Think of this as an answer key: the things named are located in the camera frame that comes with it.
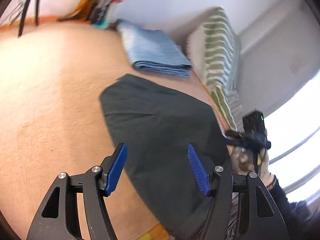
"ridged blue rubber pad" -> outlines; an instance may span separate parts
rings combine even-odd
[[[128,156],[128,149],[127,149],[127,146],[124,144],[116,160],[114,161],[110,172],[108,173],[108,181],[107,181],[107,186],[105,188],[105,192],[107,193],[107,195],[110,195],[113,191],[115,191],[121,172],[123,170],[125,161],[127,160],[127,156]]]
[[[199,189],[208,196],[210,193],[209,176],[204,170],[196,151],[191,144],[188,146],[188,159],[196,177]]]

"beige blanket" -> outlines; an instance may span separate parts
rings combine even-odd
[[[133,70],[116,32],[69,22],[27,26],[16,37],[17,29],[0,33],[0,210],[22,240],[60,172],[83,173],[113,153],[99,95],[116,78],[132,73],[211,104],[194,74]],[[106,206],[119,240],[158,223],[125,172]]]

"dark gray cloth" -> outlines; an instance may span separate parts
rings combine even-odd
[[[100,101],[114,144],[128,146],[125,170],[133,186],[173,236],[188,239],[211,200],[199,191],[189,143],[197,143],[216,165],[231,168],[211,106],[129,74],[106,88]]]

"metal screw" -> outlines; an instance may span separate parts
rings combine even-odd
[[[255,173],[255,172],[253,172],[253,171],[251,171],[251,172],[249,173],[249,176],[250,176],[251,178],[253,178],[253,179],[255,179],[256,177],[258,177],[257,173]]]
[[[64,179],[67,176],[67,174],[65,172],[62,172],[58,175],[59,179]]]
[[[96,173],[96,172],[99,172],[101,168],[99,166],[94,166],[91,170],[92,172]]]
[[[221,167],[221,166],[215,166],[215,171],[216,172],[222,172],[223,171],[223,167]]]

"green and white striped cloth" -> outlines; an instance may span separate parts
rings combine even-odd
[[[209,90],[229,126],[243,131],[242,107],[236,81],[240,42],[221,7],[212,9],[187,39],[187,54],[193,69]]]

